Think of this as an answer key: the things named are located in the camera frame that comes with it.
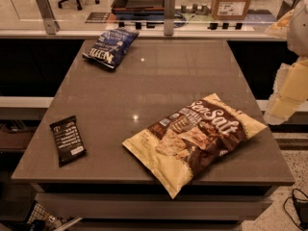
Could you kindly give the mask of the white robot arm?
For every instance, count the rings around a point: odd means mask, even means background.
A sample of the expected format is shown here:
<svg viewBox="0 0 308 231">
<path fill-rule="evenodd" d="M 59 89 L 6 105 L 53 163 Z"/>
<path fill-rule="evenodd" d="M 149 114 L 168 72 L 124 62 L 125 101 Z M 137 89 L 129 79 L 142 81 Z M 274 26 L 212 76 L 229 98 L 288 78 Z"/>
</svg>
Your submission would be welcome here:
<svg viewBox="0 0 308 231">
<path fill-rule="evenodd" d="M 277 70 L 273 94 L 264 113 L 270 125 L 287 121 L 308 99 L 308 0 L 300 0 L 266 30 L 268 35 L 283 38 L 288 49 L 298 55 L 292 64 L 282 64 Z"/>
</svg>

